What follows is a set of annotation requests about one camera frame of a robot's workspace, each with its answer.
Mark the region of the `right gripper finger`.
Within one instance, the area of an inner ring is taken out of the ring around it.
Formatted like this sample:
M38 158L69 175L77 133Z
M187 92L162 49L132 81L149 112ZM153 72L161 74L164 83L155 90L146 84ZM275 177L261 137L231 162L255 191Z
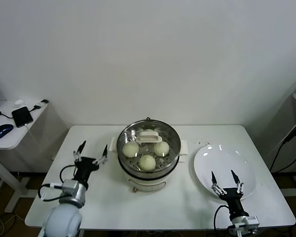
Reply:
M217 183L217 180L216 180L216 177L213 173L213 171L211 171L211 175L212 175L212 190L214 191L214 193L218 196L224 196L226 195L226 191L224 189L222 189L218 183Z
M239 177L236 175L236 173L233 170L232 170L232 176L233 176L234 182L236 184L237 193L243 194L243 185L244 185L244 183L240 182Z

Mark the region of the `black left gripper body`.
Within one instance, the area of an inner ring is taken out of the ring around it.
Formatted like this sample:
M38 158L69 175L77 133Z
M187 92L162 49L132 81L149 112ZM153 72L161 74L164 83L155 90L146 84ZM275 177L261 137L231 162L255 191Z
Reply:
M99 164L94 158L81 157L81 159L75 161L74 164L76 166L74 180L80 183L87 183L90 174L99 169Z

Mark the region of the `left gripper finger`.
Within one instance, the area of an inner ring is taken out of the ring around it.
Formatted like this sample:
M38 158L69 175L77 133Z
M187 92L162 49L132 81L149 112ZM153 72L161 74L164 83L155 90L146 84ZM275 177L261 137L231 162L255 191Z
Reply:
M86 144L86 141L84 141L76 151L73 152L73 155L74 155L74 161L75 162L78 162L78 161L82 161L81 159L81 153L85 147L85 144Z
M107 160L107 157L108 157L108 145L105 146L102 156L100 158L94 159L94 161L92 161L92 163L95 165L104 164Z

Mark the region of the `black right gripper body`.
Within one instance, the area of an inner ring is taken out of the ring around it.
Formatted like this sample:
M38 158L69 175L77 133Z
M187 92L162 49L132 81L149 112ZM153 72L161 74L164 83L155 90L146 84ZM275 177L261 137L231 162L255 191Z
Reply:
M242 193L237 192L237 188L224 188L226 194L221 195L221 200L225 201L229 208L230 218L244 216L244 209L241 204Z

